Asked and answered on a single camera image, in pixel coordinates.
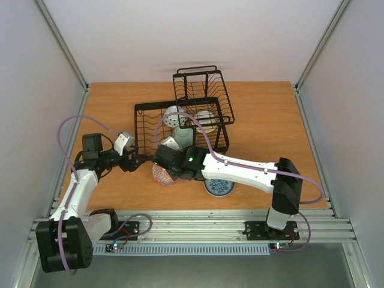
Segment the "pale green bowl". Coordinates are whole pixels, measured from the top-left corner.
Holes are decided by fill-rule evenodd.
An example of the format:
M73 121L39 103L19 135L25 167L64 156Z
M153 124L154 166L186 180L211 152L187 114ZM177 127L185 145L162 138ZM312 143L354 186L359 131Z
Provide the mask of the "pale green bowl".
M192 128L176 127L171 136L181 149L190 147L194 141L194 132Z

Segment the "blue floral bowl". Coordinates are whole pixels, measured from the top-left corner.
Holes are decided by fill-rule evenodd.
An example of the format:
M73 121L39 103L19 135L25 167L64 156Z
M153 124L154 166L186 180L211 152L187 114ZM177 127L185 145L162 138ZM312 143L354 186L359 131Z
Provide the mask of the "blue floral bowl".
M235 183L232 181L222 180L222 179L206 179L204 181L205 190L212 193L224 194L232 192Z

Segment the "white bowl black diamonds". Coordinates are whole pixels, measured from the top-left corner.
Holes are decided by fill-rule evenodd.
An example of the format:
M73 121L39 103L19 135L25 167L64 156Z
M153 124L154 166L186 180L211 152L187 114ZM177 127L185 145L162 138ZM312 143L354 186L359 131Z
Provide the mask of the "white bowl black diamonds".
M180 106L170 106L166 109L164 116L165 118L163 119L163 123L167 125L168 127L171 128L176 128L180 125L184 125L185 122L187 121L187 117L184 115L170 115L171 113L176 113L176 112L182 112L185 113L185 110L180 107Z

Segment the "black wire dish rack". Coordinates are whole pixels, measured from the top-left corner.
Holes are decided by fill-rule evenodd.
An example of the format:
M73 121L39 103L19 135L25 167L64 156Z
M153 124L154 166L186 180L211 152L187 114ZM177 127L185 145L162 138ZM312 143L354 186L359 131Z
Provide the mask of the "black wire dish rack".
M134 106L134 127L136 146L141 154L154 154L156 140L162 141L172 134L175 128L163 122L156 129L156 124L164 116L170 106L180 106L185 112L196 118L199 111L209 110L218 116L216 129L207 133L214 151L225 153L230 142L226 127L235 121L230 98L221 70L215 65L180 68L173 75L175 99L169 101L153 101ZM193 145L207 147L200 128L191 120L187 120L181 128L192 128Z

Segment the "yellow sun pattern bowl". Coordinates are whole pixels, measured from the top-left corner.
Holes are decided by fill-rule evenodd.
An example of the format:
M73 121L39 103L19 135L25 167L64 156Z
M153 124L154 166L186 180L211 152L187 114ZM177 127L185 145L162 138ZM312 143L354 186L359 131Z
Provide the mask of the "yellow sun pattern bowl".
M209 110L199 111L196 115L196 119L204 128L206 133L213 132L217 127L216 123L219 121L218 116Z

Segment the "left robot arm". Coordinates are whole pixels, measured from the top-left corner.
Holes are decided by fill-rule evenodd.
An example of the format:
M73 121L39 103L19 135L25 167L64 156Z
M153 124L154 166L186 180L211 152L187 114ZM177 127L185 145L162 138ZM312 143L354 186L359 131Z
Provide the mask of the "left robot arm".
M113 249L125 223L120 223L113 208L98 209L84 217L91 194L114 167L135 171L144 161L133 145L134 137L119 133L112 147L103 148L101 133L82 137L82 150L76 156L70 184L61 204L49 220L38 223L35 230L41 267L44 272L67 271L90 266L93 247L103 237L114 241Z

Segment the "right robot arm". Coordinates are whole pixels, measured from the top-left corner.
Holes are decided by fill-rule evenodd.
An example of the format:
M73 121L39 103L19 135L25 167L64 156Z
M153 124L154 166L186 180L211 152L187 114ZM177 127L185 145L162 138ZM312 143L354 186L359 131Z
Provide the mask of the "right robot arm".
M286 158L277 163L260 163L195 146L177 151L160 145L152 162L165 169L173 180L220 179L271 194L265 231L272 238L281 236L286 231L289 218L299 211L303 180L293 163Z

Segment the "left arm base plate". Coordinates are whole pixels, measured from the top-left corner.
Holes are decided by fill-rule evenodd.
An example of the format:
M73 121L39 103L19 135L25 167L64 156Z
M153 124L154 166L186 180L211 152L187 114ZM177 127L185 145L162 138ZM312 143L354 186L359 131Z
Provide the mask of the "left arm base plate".
M113 235L103 235L100 239L103 241L114 240L126 240L129 236L129 241L135 241L138 239L138 233L140 232L140 223L138 221L128 221L124 224L123 228L119 232Z

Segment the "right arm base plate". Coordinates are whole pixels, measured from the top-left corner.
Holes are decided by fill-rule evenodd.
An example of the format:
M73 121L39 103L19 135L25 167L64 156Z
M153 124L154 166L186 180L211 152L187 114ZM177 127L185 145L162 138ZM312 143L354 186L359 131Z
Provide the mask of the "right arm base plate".
M270 228L265 221L246 221L243 234L248 241L290 241L299 240L295 221L288 221L283 230Z

